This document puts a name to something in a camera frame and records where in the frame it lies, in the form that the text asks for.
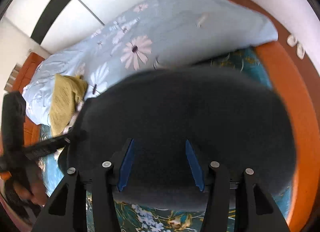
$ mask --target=flower pattern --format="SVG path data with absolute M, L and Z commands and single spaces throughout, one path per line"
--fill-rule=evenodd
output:
M 125 68 L 129 68 L 133 61 L 134 69 L 138 70 L 140 68 L 138 59 L 146 64 L 148 58 L 145 54 L 151 54 L 151 48 L 149 47 L 151 44 L 152 41 L 148 39 L 148 36 L 139 36 L 131 42 L 128 42 L 123 49 L 125 54 L 120 58 L 122 63 L 127 61 Z
M 94 33 L 92 33 L 92 35 L 91 35 L 90 38 L 92 39 L 92 38 L 98 36 L 99 34 L 101 34 L 101 30 L 102 30 L 102 29 L 103 29 L 103 28 L 97 29 Z
M 230 54 L 201 63 L 213 67 L 232 67 L 238 71 L 243 68 L 242 74 L 247 74 L 251 79 L 258 81 L 272 89 L 268 74 L 265 72 L 263 65 L 260 63 L 258 57 L 251 48 L 231 52 Z M 94 81 L 92 83 L 97 84 L 98 91 L 104 87 L 107 87 L 105 77 L 109 73 L 106 63 L 99 68 L 100 69 L 97 70 L 94 76 L 91 76 L 92 78 L 94 77 Z M 42 125 L 40 141 L 47 140 L 49 138 L 51 138 L 50 127 Z M 48 188 L 49 194 L 53 192 L 54 188 L 62 179 L 62 174 L 60 174 L 58 166 L 56 166 L 58 171 L 53 171 L 52 165 L 48 164 L 49 162 L 52 162 L 50 161 L 51 158 L 53 158 L 52 155 L 46 156 L 44 161 L 45 163 L 42 166 L 44 182 Z M 284 193 L 276 196 L 275 200 L 284 217 L 286 217 L 291 202 L 291 186 L 288 186 Z M 204 219 L 203 212 L 177 212 L 171 210 L 160 210 L 157 208 L 137 206 L 116 201 L 114 204 L 122 232 L 153 232 L 152 230 L 157 232 L 197 232 L 200 231 Z M 86 192 L 85 208 L 87 216 L 87 231 L 94 232 L 92 194 L 88 191 Z M 235 216 L 235 209 L 230 209 L 227 231 L 234 230 Z
M 36 71 L 41 70 L 41 69 L 42 69 L 42 67 L 43 67 L 43 63 L 40 63 L 40 64 L 39 64 L 39 66 L 37 66 Z
M 118 20 L 115 20 L 113 22 L 113 26 L 109 27 L 109 30 L 110 31 L 115 31 L 116 29 L 119 28 L 119 24 L 125 23 L 125 22 L 126 22 L 125 16 L 119 17 Z
M 91 97 L 97 97 L 104 91 L 106 91 L 108 87 L 108 83 L 105 81 L 106 76 L 109 74 L 109 67 L 107 63 L 103 63 L 99 66 L 96 72 L 93 72 L 90 76 L 90 80 L 92 84 L 88 84 L 88 89 L 84 100 Z
M 122 26 L 118 26 L 118 28 L 120 28 L 120 30 L 117 32 L 116 36 L 113 37 L 112 39 L 112 44 L 118 44 L 118 42 L 124 37 L 124 35 L 131 29 L 131 27 L 133 25 L 135 25 L 138 20 L 140 20 L 140 18 L 136 18 L 132 21 L 129 21 L 128 23 L 126 24 L 123 24 Z
M 97 40 L 97 42 L 96 42 L 97 44 L 96 44 L 95 49 L 94 49 L 95 54 L 103 49 L 103 46 L 109 41 L 108 40 L 109 37 L 110 36 L 103 34 L 100 37 L 100 39 Z
M 144 9 L 147 9 L 147 8 L 148 8 L 148 4 L 146 4 L 146 3 L 139 4 L 133 9 L 133 11 L 136 12 L 136 13 L 139 13 L 139 12 L 142 12 Z
M 110 52 L 110 56 L 121 46 L 122 42 L 119 42 L 117 45 L 113 47 L 113 49 Z

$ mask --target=bed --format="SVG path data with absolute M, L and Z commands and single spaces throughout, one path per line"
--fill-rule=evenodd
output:
M 320 104 L 317 103 L 318 101 L 316 95 L 313 92 L 314 90 L 311 90 L 311 88 L 309 88 L 310 85 L 306 86 L 306 82 L 310 82 L 310 80 L 306 80 L 306 75 L 308 74 L 314 76 L 315 72 L 309 65 L 301 65 L 299 64 L 300 62 L 297 62 L 294 50 L 287 46 L 285 43 L 285 39 L 287 38 L 289 33 L 272 16 L 270 16 L 258 5 L 249 0 L 231 1 L 265 14 L 273 22 L 279 34 L 278 41 L 273 41 L 263 45 L 257 45 L 257 47 L 255 48 L 255 53 L 266 68 L 273 88 L 281 95 L 282 99 L 284 100 L 292 121 L 294 137 L 297 146 L 298 161 L 292 183 L 291 207 L 287 216 L 287 222 L 290 226 L 291 231 L 300 231 L 300 229 L 307 222 L 311 213 L 317 193 L 317 184 L 319 179 L 320 136 L 315 108 L 319 110 Z M 137 9 L 138 12 L 141 12 L 146 8 L 146 4 L 141 4 L 137 7 L 134 7 L 134 9 Z M 96 40 L 97 36 L 101 35 L 101 32 L 101 29 L 99 29 L 96 33 L 87 38 L 86 41 L 90 41 L 92 39 Z M 100 41 L 97 42 L 97 49 L 95 50 L 95 52 L 97 53 L 101 51 L 99 47 L 104 44 L 103 40 Z M 70 53 L 74 51 L 75 47 L 67 50 L 67 52 Z M 112 51 L 113 49 L 109 50 L 108 56 L 115 56 L 115 51 Z M 166 58 L 166 56 L 164 56 L 163 60 L 156 58 L 154 65 L 167 66 L 168 62 L 170 61 L 166 60 Z M 133 70 L 135 70 L 135 67 L 143 67 L 143 64 L 138 64 L 138 66 L 131 64 L 129 66 L 132 67 L 132 72 L 134 73 Z M 92 74 L 93 72 L 90 72 L 88 80 L 90 81 L 92 80 L 92 78 L 94 79 L 96 76 L 101 76 L 101 74 L 103 75 L 105 74 L 105 72 L 107 72 L 106 67 L 104 68 L 104 70 L 102 69 L 103 68 L 100 68 L 98 71 L 96 71 L 96 74 Z M 69 72 L 70 74 L 75 74 L 77 70 L 82 70 L 82 64 L 78 63 Z M 96 86 L 96 83 L 94 82 L 95 81 L 92 81 L 91 83 L 92 89 L 94 89 L 95 87 L 95 89 L 97 89 L 98 85 Z M 98 84 L 102 86 L 102 90 L 100 90 L 100 87 L 98 87 L 98 92 L 103 91 L 103 87 L 106 85 L 106 83 L 99 82 Z

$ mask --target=orange bed frame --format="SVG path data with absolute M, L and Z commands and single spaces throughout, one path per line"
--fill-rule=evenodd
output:
M 291 120 L 297 163 L 287 223 L 291 232 L 299 232 L 308 222 L 319 196 L 320 97 L 315 87 L 318 89 L 320 86 L 320 78 L 308 56 L 298 59 L 295 49 L 287 45 L 286 39 L 290 33 L 274 17 L 250 0 L 230 1 L 268 16 L 278 30 L 278 41 L 258 46 L 255 52 Z
M 23 92 L 23 88 L 28 85 L 36 71 L 37 66 L 44 60 L 43 57 L 32 52 L 24 62 L 19 74 L 16 77 L 12 90 Z M 35 125 L 27 116 L 23 125 L 24 144 L 25 146 L 34 144 L 39 141 L 40 125 Z

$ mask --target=bed headboard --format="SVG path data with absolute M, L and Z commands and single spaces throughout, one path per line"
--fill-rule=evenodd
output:
M 24 62 L 19 74 L 16 77 L 12 90 L 18 90 L 20 93 L 23 92 L 23 88 L 30 83 L 33 74 L 36 71 L 37 66 L 44 60 L 43 57 L 38 54 L 31 52 L 29 57 Z M 24 130 L 24 144 L 30 145 L 39 140 L 40 125 L 35 125 L 27 116 L 26 121 L 23 125 Z

